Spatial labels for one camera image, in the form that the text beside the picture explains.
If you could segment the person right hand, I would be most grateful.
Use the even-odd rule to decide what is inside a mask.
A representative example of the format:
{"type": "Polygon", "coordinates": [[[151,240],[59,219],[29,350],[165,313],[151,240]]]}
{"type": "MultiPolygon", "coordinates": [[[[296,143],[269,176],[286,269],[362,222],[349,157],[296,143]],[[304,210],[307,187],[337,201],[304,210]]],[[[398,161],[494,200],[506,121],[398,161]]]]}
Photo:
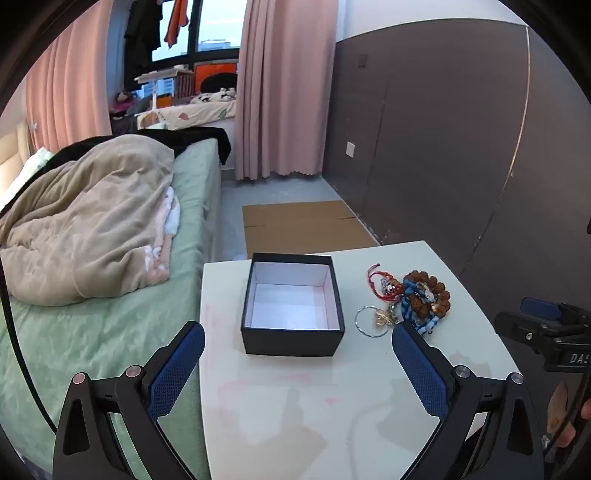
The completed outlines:
{"type": "Polygon", "coordinates": [[[564,381],[561,381],[555,388],[547,408],[547,432],[559,448],[567,447],[576,434],[572,423],[565,422],[568,406],[569,387],[564,381]]]}

